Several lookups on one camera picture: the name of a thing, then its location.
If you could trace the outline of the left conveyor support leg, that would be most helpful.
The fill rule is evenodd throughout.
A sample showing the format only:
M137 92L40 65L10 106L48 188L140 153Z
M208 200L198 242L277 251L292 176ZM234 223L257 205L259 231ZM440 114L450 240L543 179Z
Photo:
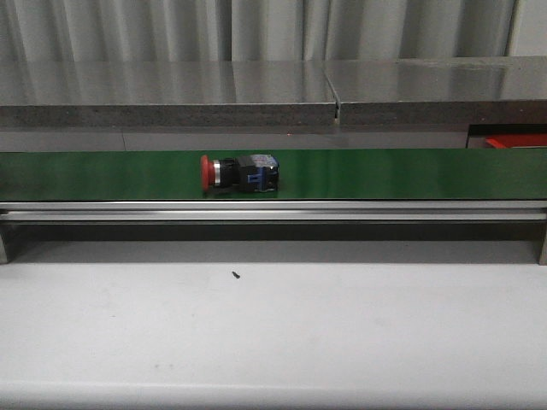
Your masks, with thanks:
M16 229L11 225L0 227L0 260L1 264L11 261L15 252Z

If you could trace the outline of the red plastic bin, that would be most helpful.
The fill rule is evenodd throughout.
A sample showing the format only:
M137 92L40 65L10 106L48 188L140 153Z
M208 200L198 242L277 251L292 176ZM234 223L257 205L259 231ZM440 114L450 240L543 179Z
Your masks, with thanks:
M493 135L485 141L495 149L542 149L547 147L546 133Z

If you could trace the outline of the grey stone slab left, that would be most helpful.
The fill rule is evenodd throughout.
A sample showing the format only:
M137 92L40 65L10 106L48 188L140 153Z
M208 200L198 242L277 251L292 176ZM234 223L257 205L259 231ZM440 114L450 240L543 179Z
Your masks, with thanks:
M337 108L313 62L1 65L6 127L330 126Z

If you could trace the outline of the grey stone slab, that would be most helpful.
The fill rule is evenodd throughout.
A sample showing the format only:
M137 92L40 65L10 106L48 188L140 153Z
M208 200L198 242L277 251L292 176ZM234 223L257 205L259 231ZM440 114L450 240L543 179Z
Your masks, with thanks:
M337 108L313 62L1 65L6 127L330 126Z
M543 56L328 61L343 126L543 124Z

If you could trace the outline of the grey curtain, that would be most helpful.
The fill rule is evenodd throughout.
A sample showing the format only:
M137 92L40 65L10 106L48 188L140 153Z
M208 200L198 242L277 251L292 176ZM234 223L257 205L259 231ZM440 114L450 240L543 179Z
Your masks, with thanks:
M515 1L4 1L20 62L504 56Z

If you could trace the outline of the green conveyor belt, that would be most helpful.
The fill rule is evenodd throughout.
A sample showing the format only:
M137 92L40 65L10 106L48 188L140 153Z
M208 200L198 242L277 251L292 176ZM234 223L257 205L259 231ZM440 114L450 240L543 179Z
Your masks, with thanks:
M544 149L278 149L262 200L543 200ZM201 153L6 152L7 202L202 200Z

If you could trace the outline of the conveyor support leg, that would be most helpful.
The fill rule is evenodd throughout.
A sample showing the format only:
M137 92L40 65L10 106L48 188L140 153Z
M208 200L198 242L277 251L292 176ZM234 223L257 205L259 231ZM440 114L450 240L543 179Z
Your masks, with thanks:
M0 227L0 260L1 264L11 261L15 252L16 229L11 225Z
M547 265L547 227L543 228L543 234L541 238L541 246L538 254L538 264L540 266Z

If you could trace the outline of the right conveyor support leg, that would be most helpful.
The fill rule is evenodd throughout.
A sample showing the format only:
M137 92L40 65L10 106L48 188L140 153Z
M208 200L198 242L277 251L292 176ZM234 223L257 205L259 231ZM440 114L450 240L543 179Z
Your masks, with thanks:
M538 264L540 266L547 265L547 227L543 228L543 234L541 238L541 246L538 254Z

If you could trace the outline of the aluminium conveyor frame rail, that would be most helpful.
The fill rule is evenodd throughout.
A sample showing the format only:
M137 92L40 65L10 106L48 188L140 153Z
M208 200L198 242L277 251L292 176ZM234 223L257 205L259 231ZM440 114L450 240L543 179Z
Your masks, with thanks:
M3 222L544 222L544 200L2 202Z

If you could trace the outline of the red push button lying sideways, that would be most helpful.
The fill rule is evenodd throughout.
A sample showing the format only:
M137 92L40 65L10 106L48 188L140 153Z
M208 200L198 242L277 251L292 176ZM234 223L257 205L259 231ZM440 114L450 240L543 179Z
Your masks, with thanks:
M279 162L270 154L225 159L200 158L203 191L236 187L242 192L269 192L279 188Z

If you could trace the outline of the grey stone slab right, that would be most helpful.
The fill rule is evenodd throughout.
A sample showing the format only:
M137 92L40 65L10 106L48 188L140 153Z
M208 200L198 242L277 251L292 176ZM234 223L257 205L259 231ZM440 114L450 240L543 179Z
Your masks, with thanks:
M543 56L328 61L343 126L543 124Z

